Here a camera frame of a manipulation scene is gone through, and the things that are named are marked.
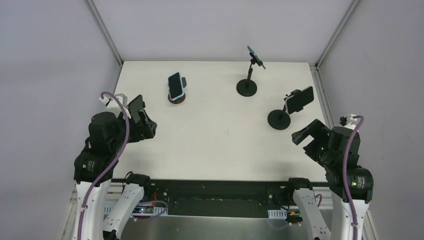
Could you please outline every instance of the smartphone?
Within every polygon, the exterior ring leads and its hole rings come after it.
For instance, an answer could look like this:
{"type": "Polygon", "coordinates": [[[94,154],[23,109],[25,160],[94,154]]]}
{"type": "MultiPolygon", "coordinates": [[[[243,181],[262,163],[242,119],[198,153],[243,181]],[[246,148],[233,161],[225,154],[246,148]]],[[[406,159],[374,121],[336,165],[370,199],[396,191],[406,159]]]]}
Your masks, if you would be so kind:
{"type": "Polygon", "coordinates": [[[168,77],[168,90],[171,101],[175,101],[184,95],[183,80],[179,72],[168,77]]]}
{"type": "Polygon", "coordinates": [[[287,113],[292,114],[299,112],[304,109],[304,106],[314,101],[314,89],[312,86],[308,86],[297,94],[289,96],[285,100],[285,106],[287,107],[287,113]]]}

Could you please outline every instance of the phone mount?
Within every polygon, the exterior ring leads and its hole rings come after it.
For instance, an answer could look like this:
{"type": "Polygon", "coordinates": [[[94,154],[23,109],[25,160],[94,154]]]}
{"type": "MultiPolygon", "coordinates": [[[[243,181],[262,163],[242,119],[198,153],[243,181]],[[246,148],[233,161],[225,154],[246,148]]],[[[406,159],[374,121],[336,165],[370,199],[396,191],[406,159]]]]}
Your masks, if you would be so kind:
{"type": "Polygon", "coordinates": [[[252,73],[253,73],[252,65],[257,64],[259,67],[263,67],[263,69],[266,69],[266,68],[265,68],[264,63],[259,59],[259,57],[256,55],[256,53],[251,49],[251,47],[247,46],[247,49],[249,49],[249,55],[252,58],[250,60],[249,71],[247,72],[247,78],[242,79],[237,83],[236,89],[237,89],[238,94],[240,94],[244,97],[251,97],[251,96],[255,95],[255,93],[258,91],[258,86],[251,79],[252,73]]]}
{"type": "Polygon", "coordinates": [[[314,101],[314,89],[309,86],[302,91],[296,89],[285,95],[284,107],[282,110],[276,109],[268,114],[268,124],[276,130],[284,130],[290,126],[292,120],[290,114],[300,112],[304,106],[314,101]]]}

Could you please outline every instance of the white wall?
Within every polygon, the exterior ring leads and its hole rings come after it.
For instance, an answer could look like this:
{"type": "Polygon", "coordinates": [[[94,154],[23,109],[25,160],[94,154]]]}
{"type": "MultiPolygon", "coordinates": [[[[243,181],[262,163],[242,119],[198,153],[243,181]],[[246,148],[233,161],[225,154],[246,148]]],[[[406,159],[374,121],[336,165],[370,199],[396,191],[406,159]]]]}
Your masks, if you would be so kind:
{"type": "Polygon", "coordinates": [[[0,239],[54,240],[118,66],[82,0],[6,0],[0,16],[0,239]]]}
{"type": "Polygon", "coordinates": [[[364,115],[380,239],[423,239],[424,1],[363,1],[321,67],[333,117],[364,115]]]}
{"type": "Polygon", "coordinates": [[[351,0],[95,0],[126,61],[315,62],[351,0]]]}

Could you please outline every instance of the metal frame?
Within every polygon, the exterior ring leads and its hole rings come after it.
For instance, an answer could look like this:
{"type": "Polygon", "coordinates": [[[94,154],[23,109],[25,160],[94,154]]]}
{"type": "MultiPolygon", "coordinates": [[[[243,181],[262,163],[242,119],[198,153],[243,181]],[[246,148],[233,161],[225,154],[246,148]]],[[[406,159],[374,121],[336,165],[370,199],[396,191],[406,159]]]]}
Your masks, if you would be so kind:
{"type": "Polygon", "coordinates": [[[109,34],[109,31],[106,28],[106,25],[103,22],[103,19],[100,16],[100,13],[99,13],[95,3],[93,2],[93,0],[84,0],[84,3],[87,6],[88,10],[90,11],[91,16],[94,19],[94,22],[97,25],[98,30],[100,31],[101,35],[104,38],[104,41],[106,42],[111,53],[115,57],[119,67],[122,69],[122,65],[124,64],[124,61],[122,60],[122,57],[121,57],[120,53],[118,52],[118,49],[115,46],[114,41],[112,40],[112,37],[109,34]]]}
{"type": "Polygon", "coordinates": [[[362,2],[362,0],[352,0],[350,2],[349,7],[347,8],[346,12],[344,13],[343,17],[341,18],[341,21],[339,22],[334,33],[332,34],[329,42],[327,43],[327,46],[325,46],[324,51],[321,53],[321,56],[319,56],[319,59],[315,64],[317,70],[320,70],[321,65],[326,60],[328,54],[330,53],[331,49],[334,47],[337,39],[339,38],[340,33],[343,31],[343,29],[345,28],[349,19],[351,18],[352,14],[354,13],[354,11],[358,7],[359,3],[361,3],[361,2],[362,2]]]}
{"type": "Polygon", "coordinates": [[[316,94],[318,95],[319,104],[321,105],[322,114],[324,116],[325,125],[334,128],[333,112],[330,107],[329,100],[327,98],[327,92],[321,81],[320,72],[315,67],[314,63],[309,64],[310,72],[312,74],[313,83],[315,84],[316,94]]]}

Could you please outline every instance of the white cable clip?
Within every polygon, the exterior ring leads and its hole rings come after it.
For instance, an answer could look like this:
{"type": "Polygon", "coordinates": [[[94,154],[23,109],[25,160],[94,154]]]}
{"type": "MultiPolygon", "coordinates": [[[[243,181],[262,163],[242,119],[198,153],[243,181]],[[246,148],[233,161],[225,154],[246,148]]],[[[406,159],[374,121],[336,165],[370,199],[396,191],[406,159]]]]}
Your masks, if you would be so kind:
{"type": "Polygon", "coordinates": [[[99,100],[105,105],[110,101],[110,99],[105,96],[103,98],[100,97],[99,100]]]}
{"type": "Polygon", "coordinates": [[[353,224],[352,223],[352,227],[357,228],[357,229],[360,229],[361,228],[361,225],[359,223],[358,224],[353,224]]]}

